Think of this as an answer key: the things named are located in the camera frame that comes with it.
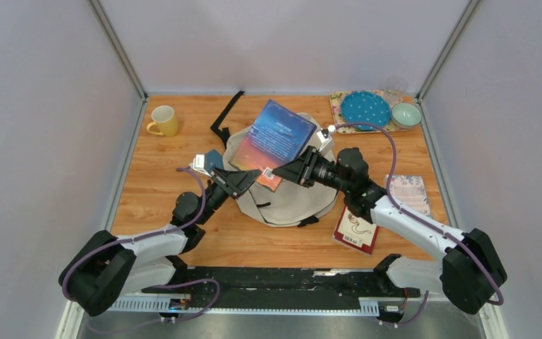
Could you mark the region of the right aluminium frame post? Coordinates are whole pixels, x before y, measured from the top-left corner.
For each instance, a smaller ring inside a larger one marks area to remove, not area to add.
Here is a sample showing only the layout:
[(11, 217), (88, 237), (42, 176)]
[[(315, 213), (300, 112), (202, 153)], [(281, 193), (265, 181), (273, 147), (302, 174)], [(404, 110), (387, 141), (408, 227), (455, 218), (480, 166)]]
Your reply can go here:
[(433, 87), (438, 76), (440, 75), (442, 68), (447, 63), (447, 60), (449, 59), (451, 53), (454, 51), (458, 41), (464, 34), (464, 31), (466, 30), (467, 26), (470, 24), (472, 18), (475, 16), (475, 13), (477, 12), (477, 10), (479, 9), (482, 3), (483, 3), (482, 0), (467, 1), (466, 6), (464, 7), (462, 11), (462, 14), (460, 15), (459, 19), (454, 25), (452, 32), (449, 34), (448, 38), (446, 39), (446, 42), (443, 48), (441, 49), (438, 55), (438, 58), (435, 60), (428, 75), (426, 76), (425, 81), (423, 82), (423, 85), (421, 86), (420, 90), (416, 94), (417, 102), (421, 103), (427, 98), (431, 88)]

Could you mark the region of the blue sunset cover book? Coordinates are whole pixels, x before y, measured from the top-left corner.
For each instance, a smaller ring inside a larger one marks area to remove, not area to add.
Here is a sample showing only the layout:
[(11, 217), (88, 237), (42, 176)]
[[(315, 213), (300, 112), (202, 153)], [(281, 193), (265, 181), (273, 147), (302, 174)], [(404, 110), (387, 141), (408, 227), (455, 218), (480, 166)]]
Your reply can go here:
[(295, 160), (317, 126), (274, 100), (268, 100), (229, 158), (238, 170), (260, 170), (257, 183), (276, 191), (282, 178), (272, 171)]

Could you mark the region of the floral tray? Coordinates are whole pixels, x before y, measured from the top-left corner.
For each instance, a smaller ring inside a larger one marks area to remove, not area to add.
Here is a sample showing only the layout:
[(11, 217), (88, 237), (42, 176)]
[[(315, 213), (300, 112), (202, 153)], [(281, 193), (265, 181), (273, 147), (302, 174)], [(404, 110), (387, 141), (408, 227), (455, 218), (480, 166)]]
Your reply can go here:
[[(381, 97), (383, 97), (385, 100), (386, 100), (386, 97), (385, 97), (385, 94), (384, 94), (384, 91), (383, 90), (354, 90), (354, 91), (335, 91), (335, 92), (332, 92), (330, 93), (329, 95), (329, 101), (330, 101), (330, 108), (331, 108), (331, 111), (332, 111), (332, 117), (334, 119), (334, 123), (335, 125), (342, 125), (342, 124), (345, 124), (345, 121), (342, 117), (342, 111), (341, 109), (339, 108), (340, 104), (342, 103), (342, 100), (344, 99), (344, 97), (352, 92), (356, 92), (356, 91), (369, 91), (369, 92), (372, 92), (372, 93), (375, 93), (375, 94), (378, 94), (380, 95)], [(403, 101), (402, 102), (405, 102), (405, 103), (409, 103), (409, 104), (415, 104), (415, 99), (410, 96), (410, 95), (404, 95), (403, 97)], [(393, 123), (392, 123), (392, 120), (390, 118), (390, 122), (384, 127), (382, 128), (388, 132), (397, 132), (397, 131), (406, 131), (404, 129), (399, 129), (398, 127), (396, 127)]]

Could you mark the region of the yellow mug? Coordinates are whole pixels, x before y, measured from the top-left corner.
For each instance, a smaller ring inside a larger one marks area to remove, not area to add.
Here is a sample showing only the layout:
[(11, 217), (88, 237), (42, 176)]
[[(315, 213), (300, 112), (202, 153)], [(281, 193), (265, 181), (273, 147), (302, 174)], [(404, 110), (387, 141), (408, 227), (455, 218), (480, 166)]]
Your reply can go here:
[(174, 109), (169, 105), (161, 105), (153, 109), (152, 121), (146, 126), (148, 133), (156, 136), (175, 136), (179, 131), (179, 123)]

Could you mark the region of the light green bowl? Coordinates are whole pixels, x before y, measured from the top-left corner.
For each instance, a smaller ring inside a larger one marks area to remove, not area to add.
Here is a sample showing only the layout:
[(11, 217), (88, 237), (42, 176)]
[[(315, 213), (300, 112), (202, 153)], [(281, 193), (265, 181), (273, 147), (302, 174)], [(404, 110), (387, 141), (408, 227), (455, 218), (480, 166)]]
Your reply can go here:
[(422, 113), (417, 106), (400, 102), (392, 107), (391, 120), (399, 129), (409, 130), (421, 123)]

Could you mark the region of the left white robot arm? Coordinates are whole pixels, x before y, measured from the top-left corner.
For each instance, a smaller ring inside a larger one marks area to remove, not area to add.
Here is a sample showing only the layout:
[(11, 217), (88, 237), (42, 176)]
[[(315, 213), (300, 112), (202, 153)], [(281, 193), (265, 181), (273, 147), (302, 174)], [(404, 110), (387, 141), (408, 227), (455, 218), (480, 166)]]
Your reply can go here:
[(171, 221), (140, 234), (94, 233), (59, 276), (64, 297), (91, 316), (108, 310), (121, 296), (145, 288), (182, 291), (187, 273), (176, 267), (178, 256), (194, 249), (205, 235), (202, 226), (229, 199), (244, 195), (261, 172), (214, 168), (210, 180), (198, 180), (200, 191), (179, 194)]

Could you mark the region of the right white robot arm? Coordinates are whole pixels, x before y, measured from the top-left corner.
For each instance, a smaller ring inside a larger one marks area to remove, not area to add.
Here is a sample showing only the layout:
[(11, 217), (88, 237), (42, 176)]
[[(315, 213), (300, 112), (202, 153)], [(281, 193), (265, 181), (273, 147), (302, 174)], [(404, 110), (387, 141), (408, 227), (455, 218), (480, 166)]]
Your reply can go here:
[(485, 304), (501, 306), (501, 286), (507, 273), (490, 237), (474, 228), (465, 232), (408, 209), (368, 176), (368, 164), (358, 148), (339, 151), (335, 161), (307, 147), (297, 159), (273, 174), (309, 188), (322, 184), (344, 193), (344, 203), (357, 217), (397, 233), (423, 249), (431, 260), (394, 254), (378, 265), (376, 290), (385, 296), (400, 288), (440, 293), (458, 309), (476, 314)]

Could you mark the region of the teal wallet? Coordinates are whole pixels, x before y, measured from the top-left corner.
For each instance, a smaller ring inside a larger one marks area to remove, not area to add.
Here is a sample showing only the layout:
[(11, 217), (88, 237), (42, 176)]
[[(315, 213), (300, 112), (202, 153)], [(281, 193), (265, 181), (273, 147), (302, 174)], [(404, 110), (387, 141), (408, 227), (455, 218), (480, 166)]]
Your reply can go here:
[(222, 155), (215, 149), (212, 149), (205, 154), (205, 166), (204, 169), (207, 172), (213, 171), (213, 169), (218, 168), (224, 169), (224, 162)]

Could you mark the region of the aluminium frame post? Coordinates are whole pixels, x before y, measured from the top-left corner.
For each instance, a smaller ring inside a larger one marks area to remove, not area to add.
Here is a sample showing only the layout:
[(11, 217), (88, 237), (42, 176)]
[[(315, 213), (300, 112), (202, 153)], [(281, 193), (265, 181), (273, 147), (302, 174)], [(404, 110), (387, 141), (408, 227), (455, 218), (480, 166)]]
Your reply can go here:
[(90, 5), (97, 22), (103, 30), (105, 37), (109, 41), (122, 69), (124, 70), (138, 97), (142, 102), (146, 102), (148, 97), (147, 91), (144, 88), (144, 85), (142, 84), (142, 81), (140, 80), (133, 64), (131, 63), (131, 60), (114, 28), (112, 21), (107, 14), (103, 3), (100, 0), (87, 0), (87, 3)]
[(462, 14), (460, 15), (459, 19), (454, 25), (452, 32), (449, 34), (448, 38), (446, 39), (446, 42), (443, 48), (441, 49), (438, 55), (438, 58), (435, 60), (428, 75), (426, 76), (425, 81), (423, 82), (423, 85), (421, 86), (420, 90), (416, 94), (417, 102), (421, 103), (427, 98), (431, 88), (433, 87), (438, 76), (440, 75), (442, 68), (447, 63), (447, 60), (449, 59), (451, 53), (454, 51), (458, 41), (464, 34), (464, 31), (466, 30), (467, 26), (470, 24), (472, 18), (475, 16), (475, 13), (477, 12), (477, 10), (479, 9), (482, 3), (483, 3), (482, 0), (467, 1), (466, 6), (464, 7), (462, 11)]

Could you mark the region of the left aluminium frame post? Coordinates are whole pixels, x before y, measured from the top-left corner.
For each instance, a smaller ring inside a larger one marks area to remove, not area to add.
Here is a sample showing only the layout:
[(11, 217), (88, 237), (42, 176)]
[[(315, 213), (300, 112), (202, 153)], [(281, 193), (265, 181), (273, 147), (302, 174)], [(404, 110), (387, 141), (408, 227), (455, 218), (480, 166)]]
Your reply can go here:
[(122, 69), (124, 70), (138, 97), (142, 102), (146, 102), (148, 97), (147, 91), (144, 88), (144, 85), (142, 84), (142, 81), (140, 80), (133, 64), (131, 63), (131, 60), (114, 28), (112, 21), (107, 14), (103, 3), (100, 0), (87, 0), (87, 3), (90, 5), (97, 22), (103, 30), (105, 37), (109, 41)]

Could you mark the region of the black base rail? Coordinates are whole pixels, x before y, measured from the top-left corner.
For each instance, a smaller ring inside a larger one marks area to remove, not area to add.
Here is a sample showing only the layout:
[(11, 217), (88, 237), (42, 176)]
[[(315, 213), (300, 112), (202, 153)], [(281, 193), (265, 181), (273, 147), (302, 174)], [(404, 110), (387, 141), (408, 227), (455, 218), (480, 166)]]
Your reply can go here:
[(404, 290), (371, 269), (254, 268), (189, 266), (175, 274), (169, 288), (144, 293), (189, 297), (190, 307), (213, 303), (216, 309), (353, 310), (362, 297), (401, 302), (421, 296)]

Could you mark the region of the floral cover notebook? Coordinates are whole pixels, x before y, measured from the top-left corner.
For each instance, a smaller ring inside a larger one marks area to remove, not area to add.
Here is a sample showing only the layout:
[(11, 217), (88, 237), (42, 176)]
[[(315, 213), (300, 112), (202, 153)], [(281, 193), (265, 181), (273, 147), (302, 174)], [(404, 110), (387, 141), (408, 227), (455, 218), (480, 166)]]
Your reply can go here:
[(425, 216), (432, 216), (422, 176), (394, 174), (388, 181), (386, 175), (385, 183), (391, 194), (402, 203)]

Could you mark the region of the clear glass cup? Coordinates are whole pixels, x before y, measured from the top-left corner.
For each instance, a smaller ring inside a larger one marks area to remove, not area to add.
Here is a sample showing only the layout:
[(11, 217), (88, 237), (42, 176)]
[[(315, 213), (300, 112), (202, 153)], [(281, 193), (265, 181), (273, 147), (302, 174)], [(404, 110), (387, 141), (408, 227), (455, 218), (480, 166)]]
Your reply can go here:
[(393, 106), (403, 101), (408, 82), (399, 76), (389, 77), (385, 81), (384, 94), (388, 103)]

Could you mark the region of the beige canvas backpack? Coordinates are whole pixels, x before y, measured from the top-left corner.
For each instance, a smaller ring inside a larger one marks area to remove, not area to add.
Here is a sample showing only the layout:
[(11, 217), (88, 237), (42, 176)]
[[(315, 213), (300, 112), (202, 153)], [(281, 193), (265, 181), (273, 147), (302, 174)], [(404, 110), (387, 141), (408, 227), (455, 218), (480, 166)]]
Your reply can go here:
[[(222, 113), (217, 117), (210, 129), (222, 140), (225, 152), (222, 156), (223, 168), (235, 170), (229, 161), (239, 144), (246, 137), (251, 127), (231, 134), (227, 127), (221, 128), (232, 107), (244, 94), (239, 91), (230, 99)], [(250, 218), (270, 227), (303, 227), (317, 223), (334, 207), (338, 192), (323, 185), (305, 188), (297, 184), (283, 181), (275, 191), (262, 184), (254, 183), (245, 194), (236, 201), (239, 210)]]

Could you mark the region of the blue dotted plate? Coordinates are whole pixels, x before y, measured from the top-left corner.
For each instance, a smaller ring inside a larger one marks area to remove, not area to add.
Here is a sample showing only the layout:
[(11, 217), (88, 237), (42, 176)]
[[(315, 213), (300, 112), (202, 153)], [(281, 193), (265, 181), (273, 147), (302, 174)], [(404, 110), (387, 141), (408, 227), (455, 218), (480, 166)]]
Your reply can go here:
[(362, 131), (374, 131), (374, 126), (384, 128), (391, 118), (387, 101), (369, 91), (356, 91), (346, 95), (339, 108), (345, 124)]

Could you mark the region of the red white cover book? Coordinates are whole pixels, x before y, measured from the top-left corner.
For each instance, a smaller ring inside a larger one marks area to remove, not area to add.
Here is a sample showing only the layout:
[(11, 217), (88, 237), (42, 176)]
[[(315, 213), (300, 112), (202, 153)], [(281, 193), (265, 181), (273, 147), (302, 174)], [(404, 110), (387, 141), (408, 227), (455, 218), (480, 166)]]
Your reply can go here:
[(354, 251), (371, 255), (378, 236), (379, 227), (362, 217), (356, 217), (346, 206), (332, 233), (332, 239)]

